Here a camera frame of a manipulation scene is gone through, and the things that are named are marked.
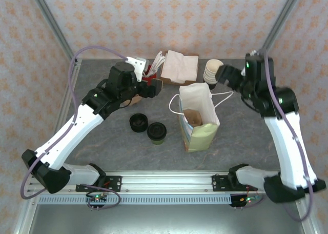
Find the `cream paper cup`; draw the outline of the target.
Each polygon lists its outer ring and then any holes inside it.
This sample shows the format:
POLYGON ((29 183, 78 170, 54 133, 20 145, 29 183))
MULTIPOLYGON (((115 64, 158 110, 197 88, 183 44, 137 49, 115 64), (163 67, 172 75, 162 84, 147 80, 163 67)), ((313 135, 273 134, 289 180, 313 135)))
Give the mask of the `cream paper cup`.
POLYGON ((217 59, 210 59, 206 63, 205 72, 208 74, 216 74, 219 67, 223 66, 223 62, 217 59))
POLYGON ((216 72, 211 72, 207 69, 205 69, 205 71, 203 73, 203 78, 207 82, 211 82, 211 83, 217 82, 216 72))

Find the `green cup with black lid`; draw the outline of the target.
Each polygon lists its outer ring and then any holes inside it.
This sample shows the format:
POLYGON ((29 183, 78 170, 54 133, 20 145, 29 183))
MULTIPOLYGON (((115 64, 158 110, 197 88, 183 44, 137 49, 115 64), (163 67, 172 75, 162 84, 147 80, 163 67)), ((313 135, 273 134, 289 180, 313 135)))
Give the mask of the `green cup with black lid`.
POLYGON ((147 135, 153 144, 160 145, 167 135, 166 126, 160 122, 154 122, 148 126, 147 135))

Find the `brown pulp cup carrier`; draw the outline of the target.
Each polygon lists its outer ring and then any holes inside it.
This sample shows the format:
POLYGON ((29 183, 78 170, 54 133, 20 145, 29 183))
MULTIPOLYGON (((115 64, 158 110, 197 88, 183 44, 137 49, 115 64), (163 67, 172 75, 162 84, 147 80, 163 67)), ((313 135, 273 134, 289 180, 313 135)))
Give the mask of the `brown pulp cup carrier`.
POLYGON ((198 111, 192 109, 185 109, 183 111, 183 114, 190 126, 198 127, 203 124, 202 117, 198 111))
POLYGON ((129 100, 125 101, 125 104, 130 106, 130 105, 137 104, 141 100, 142 100, 142 97, 136 95, 130 101, 129 100))

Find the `aluminium frame post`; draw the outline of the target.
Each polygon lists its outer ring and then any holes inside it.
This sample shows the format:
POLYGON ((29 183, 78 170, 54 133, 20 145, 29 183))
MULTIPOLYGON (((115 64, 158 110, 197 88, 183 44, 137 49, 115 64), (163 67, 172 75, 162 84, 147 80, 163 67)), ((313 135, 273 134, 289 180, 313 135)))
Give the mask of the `aluminium frame post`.
POLYGON ((62 50, 66 57, 71 60, 73 59, 74 53, 68 44, 64 33, 62 32, 60 26, 58 25, 55 16, 53 15, 52 11, 50 10, 46 0, 34 0, 37 6, 39 7, 43 17, 45 18, 46 22, 50 26, 54 36, 58 40, 62 50))
POLYGON ((277 19, 275 20, 268 36, 266 37, 262 49, 266 49, 269 51, 273 46, 276 38, 278 37, 279 33, 281 32, 285 22, 287 21, 289 15, 292 13, 294 7, 296 6, 299 0, 286 0, 285 4, 283 5, 277 19))

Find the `small circuit board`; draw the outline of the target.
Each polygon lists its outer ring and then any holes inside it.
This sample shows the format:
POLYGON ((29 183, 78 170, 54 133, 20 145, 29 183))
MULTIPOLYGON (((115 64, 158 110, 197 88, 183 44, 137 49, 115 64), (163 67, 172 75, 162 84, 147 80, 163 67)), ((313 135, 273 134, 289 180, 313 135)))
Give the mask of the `small circuit board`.
POLYGON ((103 207, 107 202, 107 195, 104 193, 92 193, 88 192, 86 194, 86 202, 93 207, 103 207))
POLYGON ((259 195, 249 196, 247 194, 232 194, 230 206, 233 208, 250 207, 253 203, 258 203, 262 200, 259 195))

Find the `red straw holder cup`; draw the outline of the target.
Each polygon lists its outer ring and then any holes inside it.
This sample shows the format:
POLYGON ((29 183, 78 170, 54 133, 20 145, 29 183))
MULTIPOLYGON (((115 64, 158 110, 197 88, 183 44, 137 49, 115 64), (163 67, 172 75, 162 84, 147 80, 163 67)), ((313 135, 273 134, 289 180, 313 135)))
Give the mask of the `red straw holder cup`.
POLYGON ((157 76, 157 72, 154 72, 152 75, 149 75, 149 76, 148 76, 148 72, 149 72, 149 70, 144 71, 144 72, 142 73, 142 80, 143 80, 144 82, 146 82, 147 85, 150 85, 150 84, 151 84, 151 80, 156 78, 156 76, 157 76))

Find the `white wrapped straw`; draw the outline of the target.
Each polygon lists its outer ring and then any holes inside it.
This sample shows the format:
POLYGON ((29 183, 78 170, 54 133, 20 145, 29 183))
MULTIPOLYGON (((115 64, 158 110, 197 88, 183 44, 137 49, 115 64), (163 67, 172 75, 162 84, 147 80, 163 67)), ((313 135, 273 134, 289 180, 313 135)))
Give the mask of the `white wrapped straw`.
POLYGON ((157 65, 160 63, 161 58, 162 58, 162 51, 159 51, 159 53, 156 55, 156 57, 152 63, 151 71, 156 71, 156 69, 158 68, 157 65))
POLYGON ((156 72, 164 61, 165 61, 165 56, 160 51, 153 61, 152 70, 156 72))
POLYGON ((159 59, 156 59, 152 65, 154 67, 153 69, 157 72, 160 66, 165 62, 165 60, 165 56, 161 56, 159 59))

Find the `black lidded coffee cup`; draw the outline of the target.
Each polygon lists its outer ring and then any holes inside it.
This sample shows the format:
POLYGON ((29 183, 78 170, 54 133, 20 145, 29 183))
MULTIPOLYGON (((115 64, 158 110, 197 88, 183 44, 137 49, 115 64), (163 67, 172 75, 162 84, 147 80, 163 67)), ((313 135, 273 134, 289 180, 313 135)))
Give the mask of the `black lidded coffee cup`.
POLYGON ((146 131, 149 125, 147 116, 142 113, 132 115, 129 119, 129 124, 131 129, 137 133, 146 131))

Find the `white paper carry bag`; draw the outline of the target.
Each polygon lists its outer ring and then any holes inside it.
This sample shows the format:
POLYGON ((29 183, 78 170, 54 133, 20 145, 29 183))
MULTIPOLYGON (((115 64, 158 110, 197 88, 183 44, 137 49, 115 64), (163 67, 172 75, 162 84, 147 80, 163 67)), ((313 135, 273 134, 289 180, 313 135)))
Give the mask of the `white paper carry bag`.
POLYGON ((222 92, 226 97, 213 103, 212 97, 219 95, 211 93, 206 83, 194 83, 179 87, 179 93, 175 94, 169 102, 169 110, 178 115, 186 152, 197 152, 207 150, 213 141, 220 126, 216 114, 216 107, 226 101, 234 92, 222 92), (193 127, 187 120, 186 112, 194 111, 200 114, 201 125, 193 127))

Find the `grey metal panel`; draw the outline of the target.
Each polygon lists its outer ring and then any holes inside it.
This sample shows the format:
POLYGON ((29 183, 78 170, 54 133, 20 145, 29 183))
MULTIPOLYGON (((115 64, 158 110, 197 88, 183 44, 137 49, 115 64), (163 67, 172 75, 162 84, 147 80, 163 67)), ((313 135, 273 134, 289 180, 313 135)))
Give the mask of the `grey metal panel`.
POLYGON ((82 205, 38 205, 18 234, 305 234, 279 206, 122 205, 91 211, 82 205))

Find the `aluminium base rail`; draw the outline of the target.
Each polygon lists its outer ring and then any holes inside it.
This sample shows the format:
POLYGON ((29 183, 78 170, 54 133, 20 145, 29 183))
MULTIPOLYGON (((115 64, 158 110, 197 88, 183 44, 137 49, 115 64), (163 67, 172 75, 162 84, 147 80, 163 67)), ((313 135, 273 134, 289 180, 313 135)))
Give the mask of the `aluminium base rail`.
POLYGON ((121 176, 120 194, 214 194, 212 176, 226 171, 108 171, 121 176))

